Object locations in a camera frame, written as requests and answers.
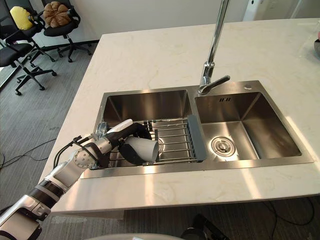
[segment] countertop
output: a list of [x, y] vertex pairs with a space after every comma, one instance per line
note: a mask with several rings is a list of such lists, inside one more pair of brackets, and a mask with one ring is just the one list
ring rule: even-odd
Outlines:
[[[217, 204], [320, 193], [319, 18], [225, 23], [213, 79], [259, 80], [314, 163], [80, 179], [56, 214]], [[103, 93], [198, 85], [215, 25], [102, 35], [41, 179], [57, 151], [94, 130]], [[76, 148], [65, 151], [60, 161]]]

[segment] floor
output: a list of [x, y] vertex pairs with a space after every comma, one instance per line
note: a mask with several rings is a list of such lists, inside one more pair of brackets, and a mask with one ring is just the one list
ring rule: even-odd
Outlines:
[[[40, 91], [29, 81], [21, 88], [22, 96], [15, 95], [17, 83], [13, 79], [0, 93], [0, 163], [27, 150], [55, 139], [85, 74], [91, 56], [75, 51], [73, 63], [49, 52], [56, 62], [40, 56], [34, 63], [42, 69], [54, 69], [58, 76], [38, 76], [46, 87]], [[4, 79], [12, 70], [0, 72]], [[28, 153], [36, 160], [49, 156], [54, 140]], [[0, 209], [14, 203], [37, 183], [46, 160], [35, 161], [23, 157], [0, 170]], [[274, 233], [275, 240], [320, 240], [320, 197], [310, 198], [315, 209], [314, 220], [306, 226], [295, 226], [282, 220]], [[295, 222], [305, 222], [311, 206], [303, 198], [275, 200], [279, 215]], [[127, 210], [124, 219], [49, 216], [44, 223], [40, 240], [80, 240], [117, 233], [180, 234], [191, 225], [193, 217], [202, 213], [232, 240], [268, 240], [275, 221], [274, 215], [262, 202], [231, 203], [202, 206], [182, 206]]]

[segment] sink drain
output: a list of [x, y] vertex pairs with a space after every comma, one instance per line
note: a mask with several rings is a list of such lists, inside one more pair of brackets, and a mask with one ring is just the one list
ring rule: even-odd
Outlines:
[[211, 142], [211, 147], [221, 157], [230, 157], [236, 151], [234, 143], [224, 136], [214, 138]]

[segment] stainless steel sink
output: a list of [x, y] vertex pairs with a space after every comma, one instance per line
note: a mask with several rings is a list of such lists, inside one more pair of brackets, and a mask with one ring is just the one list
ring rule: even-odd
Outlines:
[[261, 92], [195, 98], [212, 159], [237, 161], [301, 156]]
[[198, 88], [105, 93], [94, 130], [101, 121], [144, 124], [159, 142], [158, 160], [134, 166], [115, 149], [108, 168], [88, 169], [82, 178], [313, 162], [259, 81], [224, 83], [205, 96]]

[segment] chrome faucet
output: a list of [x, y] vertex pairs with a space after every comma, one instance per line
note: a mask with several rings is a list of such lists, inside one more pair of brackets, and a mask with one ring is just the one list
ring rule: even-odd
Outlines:
[[230, 80], [230, 76], [226, 75], [217, 81], [211, 82], [211, 76], [212, 76], [212, 73], [213, 73], [214, 67], [215, 67], [214, 58], [215, 58], [216, 51], [218, 48], [220, 34], [221, 34], [222, 28], [224, 26], [224, 21], [225, 21], [225, 16], [226, 16], [226, 11], [228, 8], [229, 1], [230, 0], [222, 0], [221, 1], [220, 10], [218, 13], [218, 18], [216, 21], [215, 31], [214, 31], [214, 35], [213, 35], [213, 39], [212, 39], [210, 53], [209, 53], [207, 61], [203, 65], [200, 86], [198, 89], [198, 93], [201, 95], [206, 95], [214, 87]]

